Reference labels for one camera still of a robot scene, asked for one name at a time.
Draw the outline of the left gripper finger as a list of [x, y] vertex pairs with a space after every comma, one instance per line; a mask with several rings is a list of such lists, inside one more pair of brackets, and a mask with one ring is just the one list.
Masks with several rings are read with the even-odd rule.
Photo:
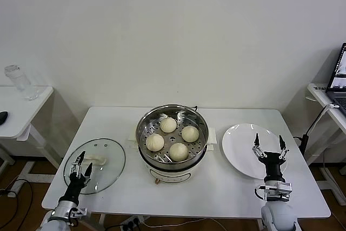
[[83, 151], [77, 159], [72, 163], [70, 174], [75, 173], [76, 175], [81, 174], [81, 165], [84, 160], [85, 151]]
[[83, 184], [87, 185], [88, 182], [90, 181], [90, 176], [91, 176], [91, 172], [92, 172], [92, 165], [93, 163], [90, 163], [85, 171], [85, 173], [82, 175], [82, 180], [83, 180]]

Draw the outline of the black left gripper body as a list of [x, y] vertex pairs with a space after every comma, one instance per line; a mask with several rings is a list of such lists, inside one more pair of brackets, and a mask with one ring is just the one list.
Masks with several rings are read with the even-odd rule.
[[61, 201], [70, 201], [73, 203], [79, 203], [79, 195], [81, 190], [87, 185], [89, 181], [88, 177], [85, 177], [83, 174], [77, 176], [77, 173], [72, 173], [69, 176], [70, 184], [68, 185], [64, 195], [59, 198]]

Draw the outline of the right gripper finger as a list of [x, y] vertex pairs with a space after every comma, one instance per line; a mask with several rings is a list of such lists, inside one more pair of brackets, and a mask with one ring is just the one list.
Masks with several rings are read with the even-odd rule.
[[286, 155], [289, 152], [289, 149], [287, 149], [286, 143], [283, 140], [281, 135], [279, 136], [279, 144], [280, 144], [280, 149], [281, 149], [281, 153], [279, 155], [279, 159], [280, 160], [286, 160]]
[[252, 147], [252, 150], [258, 159], [265, 158], [265, 152], [260, 147], [260, 140], [259, 140], [258, 133], [256, 134], [256, 137], [254, 140], [254, 146]]

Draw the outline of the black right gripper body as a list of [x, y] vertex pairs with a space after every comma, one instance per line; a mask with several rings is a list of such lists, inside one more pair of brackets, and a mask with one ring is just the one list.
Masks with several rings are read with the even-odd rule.
[[280, 153], [265, 152], [265, 156], [260, 158], [260, 162], [265, 165], [265, 181], [284, 181], [281, 172], [281, 165], [285, 162], [280, 158]]

